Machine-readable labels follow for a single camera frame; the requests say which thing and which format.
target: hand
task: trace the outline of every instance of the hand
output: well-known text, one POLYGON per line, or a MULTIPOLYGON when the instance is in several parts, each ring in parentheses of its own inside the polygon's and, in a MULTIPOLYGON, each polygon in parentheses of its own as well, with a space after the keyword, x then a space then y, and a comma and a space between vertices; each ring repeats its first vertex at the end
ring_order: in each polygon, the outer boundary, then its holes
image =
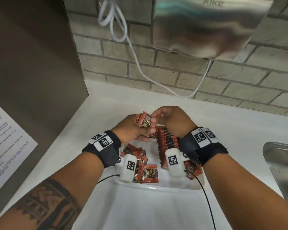
POLYGON ((163 106, 155 110, 151 116, 153 123, 162 124, 179 138, 183 138, 197 126, 178 106, 163 106))
POLYGON ((135 121, 135 115, 128 115, 111 129, 121 140, 122 145, 136 139, 141 141, 149 141, 147 137, 140 135, 152 134, 156 132, 154 127, 139 127, 135 121))

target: fingernail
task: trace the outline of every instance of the fingernail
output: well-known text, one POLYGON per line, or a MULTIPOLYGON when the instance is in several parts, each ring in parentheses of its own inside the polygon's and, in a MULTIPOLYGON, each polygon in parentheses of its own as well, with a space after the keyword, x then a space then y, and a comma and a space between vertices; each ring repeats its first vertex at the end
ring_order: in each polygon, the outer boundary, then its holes
POLYGON ((152 127, 152 128, 150 129, 150 133, 155 133, 155 132, 156 132, 156 128, 152 127))

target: person's left hand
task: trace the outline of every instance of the person's left hand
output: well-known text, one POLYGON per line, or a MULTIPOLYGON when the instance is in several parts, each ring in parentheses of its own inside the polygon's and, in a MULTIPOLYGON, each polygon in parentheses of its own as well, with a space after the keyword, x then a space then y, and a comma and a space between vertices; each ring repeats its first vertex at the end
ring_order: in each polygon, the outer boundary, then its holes
POLYGON ((140 135, 155 133, 156 129, 154 127, 139 127, 135 121, 135 115, 128 115, 112 128, 111 131, 117 135, 122 145, 124 145, 134 139, 148 141, 147 137, 141 137, 140 135))

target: wrist strap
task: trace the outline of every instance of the wrist strap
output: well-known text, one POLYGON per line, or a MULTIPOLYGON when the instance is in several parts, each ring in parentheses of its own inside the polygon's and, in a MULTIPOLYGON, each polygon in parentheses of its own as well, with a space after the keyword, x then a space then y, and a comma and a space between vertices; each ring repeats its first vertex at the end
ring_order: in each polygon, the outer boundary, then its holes
POLYGON ((88 145, 82 152, 95 154, 104 164, 104 168, 114 166, 119 159, 119 148, 121 141, 112 131, 105 131, 95 135, 88 141, 88 145))
POLYGON ((227 149, 209 128, 198 127, 179 140, 179 150, 202 166, 218 153, 228 154, 227 149))

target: power cord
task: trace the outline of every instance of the power cord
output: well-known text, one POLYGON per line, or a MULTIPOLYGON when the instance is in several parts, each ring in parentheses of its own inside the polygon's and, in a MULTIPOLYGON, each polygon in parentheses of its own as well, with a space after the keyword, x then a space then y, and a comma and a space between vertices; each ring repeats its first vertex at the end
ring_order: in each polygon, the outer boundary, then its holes
POLYGON ((211 214, 211 218, 212 218, 212 223, 213 223, 213 226, 214 226, 214 230, 216 230, 216 225, 215 225, 215 223, 214 223, 214 218, 213 218, 213 215, 212 215, 212 210, 211 210, 211 207, 210 207, 210 203, 209 203, 209 200, 208 200, 207 194, 206 194, 206 192, 205 192, 205 190, 204 190, 204 188, 203 188, 203 185, 200 183, 200 180, 198 180, 197 177, 195 177, 195 178, 197 179, 198 183, 199 183, 200 186, 202 187, 203 192, 204 192, 204 194, 205 194, 205 196, 206 196, 207 203, 208 203, 208 206, 209 206, 209 209, 210 209, 210 214, 211 214))
POLYGON ((100 182, 102 182, 102 181, 104 181, 104 180, 106 180, 106 179, 108 179, 108 178, 111 178, 111 177, 119 177, 119 176, 120 176, 119 174, 111 175, 111 176, 109 176, 109 177, 106 177, 106 178, 100 180, 99 182, 97 182, 97 184, 100 183, 100 182))
POLYGON ((112 38, 116 42, 123 42, 125 39, 127 39, 127 42, 129 44, 130 49, 132 51, 132 54, 134 56, 135 62, 136 62, 137 66, 138 66, 138 69, 139 69, 139 71, 140 71, 140 73, 142 74, 143 77, 145 77, 147 80, 151 81, 152 83, 167 89, 169 92, 171 92, 172 94, 174 94, 177 97, 181 97, 181 98, 192 97, 197 92, 197 90, 199 89, 200 85, 202 84, 202 82, 203 82, 205 76, 207 75, 208 70, 209 70, 209 68, 211 66, 212 60, 209 59, 207 67, 205 69, 205 72, 204 72, 202 78, 200 79, 200 82, 198 83, 198 85, 195 88, 195 90, 190 95, 181 96, 181 95, 175 93, 174 91, 172 91, 170 88, 166 87, 165 85, 162 85, 162 84, 150 79, 149 77, 147 77, 142 72, 140 64, 139 64, 139 61, 138 61, 138 58, 137 58, 137 55, 135 54, 135 51, 134 51, 133 46, 132 46, 132 43, 130 42, 130 39, 129 39, 128 35, 127 35, 127 23, 126 23, 126 20, 125 20, 125 18, 123 16, 123 13, 122 13, 121 9, 119 8, 119 6, 117 5, 115 0, 104 0, 103 4, 101 5, 101 8, 100 8, 100 12, 99 12, 99 16, 98 16, 98 23, 100 24, 100 26, 103 26, 103 27, 107 26, 110 23, 110 33, 111 33, 112 38), (110 4, 110 11, 109 11, 107 17, 103 20, 104 11, 106 10, 106 7, 107 7, 108 3, 110 4), (117 38, 115 36, 115 34, 114 34, 114 31, 113 31, 114 17, 117 19, 117 22, 118 22, 120 28, 123 31, 124 35, 123 35, 122 38, 117 38))

